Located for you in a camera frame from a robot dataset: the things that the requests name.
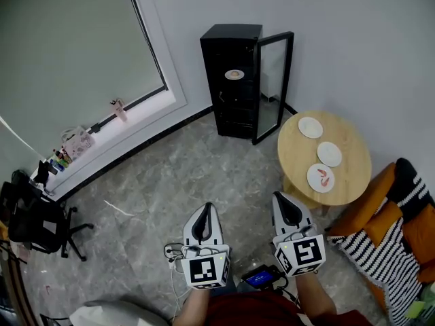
red shirt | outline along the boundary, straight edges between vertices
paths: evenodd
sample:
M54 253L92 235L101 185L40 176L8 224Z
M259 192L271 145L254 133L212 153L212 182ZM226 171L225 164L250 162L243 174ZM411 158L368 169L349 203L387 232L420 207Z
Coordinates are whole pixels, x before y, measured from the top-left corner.
M290 326L304 325L297 314L303 312L283 296L269 291L235 293L213 297L209 302L207 326ZM322 315L311 320L314 326L371 326L358 311Z

gray tile floor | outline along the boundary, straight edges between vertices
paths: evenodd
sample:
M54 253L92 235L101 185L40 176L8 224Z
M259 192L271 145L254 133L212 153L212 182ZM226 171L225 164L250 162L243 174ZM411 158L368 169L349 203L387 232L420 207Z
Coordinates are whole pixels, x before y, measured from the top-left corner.
M252 146L220 137L209 114L80 190L68 205L79 209L73 224L95 224L93 231L75 237L88 261L82 263L72 251L69 259L32 252L22 270L34 312L63 317L86 301L105 298L132 301L169 318L175 300L162 248L182 241L184 223L206 201L219 212L235 276L258 264L276 264L269 242L271 194L281 189L283 176L277 139L278 132ZM313 215L324 228L339 212ZM361 276L335 248L326 248L318 277L338 311L358 309L373 325L386 325ZM184 278L174 275L181 294ZM294 281L289 290L296 292Z

plate on shelf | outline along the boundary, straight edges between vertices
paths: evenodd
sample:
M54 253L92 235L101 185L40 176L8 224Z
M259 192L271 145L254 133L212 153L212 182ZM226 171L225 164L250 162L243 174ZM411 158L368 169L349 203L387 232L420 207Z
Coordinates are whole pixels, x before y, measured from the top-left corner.
M329 166L313 164L307 171L308 184L319 193L329 192L335 184L335 176Z
M320 161L327 166L339 166L343 156L337 145L324 141L317 147L317 156Z
M242 70L237 70L237 69L228 70L225 73L225 77L227 79L231 79L231 80L243 79L244 76L245 76L245 73Z
M300 132L310 139L317 139L324 133L324 127L312 117L302 117L298 122Z

chair base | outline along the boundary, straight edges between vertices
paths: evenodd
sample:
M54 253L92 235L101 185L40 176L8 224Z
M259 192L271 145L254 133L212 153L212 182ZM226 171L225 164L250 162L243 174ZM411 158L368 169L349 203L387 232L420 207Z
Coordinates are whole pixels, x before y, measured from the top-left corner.
M67 217L68 228L69 228L69 225L71 223L71 215L72 215L72 213L76 213L76 212L77 212L76 207L69 208L68 217ZM91 223L84 223L84 224L79 225L77 227L68 229L67 239L64 242L64 244L62 245L62 253L60 254L61 257L68 258L67 244L69 243L71 245L71 248L74 250L75 254L81 259L82 262L85 262L87 260L86 256L83 256L80 253L79 249L77 248L77 246L75 245L74 240L73 240L73 234L75 234L81 230L84 230L85 228L89 228L89 229L93 230L94 225L92 225Z

round wooden table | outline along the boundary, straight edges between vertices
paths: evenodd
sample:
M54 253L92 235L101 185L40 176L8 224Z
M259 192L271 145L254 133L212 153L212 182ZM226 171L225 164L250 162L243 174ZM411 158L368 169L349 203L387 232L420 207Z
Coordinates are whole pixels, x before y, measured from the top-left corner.
M298 122L306 116L315 118L324 127L318 139L307 138L299 131ZM343 160L331 168L334 187L327 193L319 193L308 184L307 171L313 164L321 163L317 146L324 141L337 145ZM284 191L303 201L309 209L353 202L367 188L372 175L370 153L359 132L349 121L325 111L292 116L279 132L278 156L285 174Z

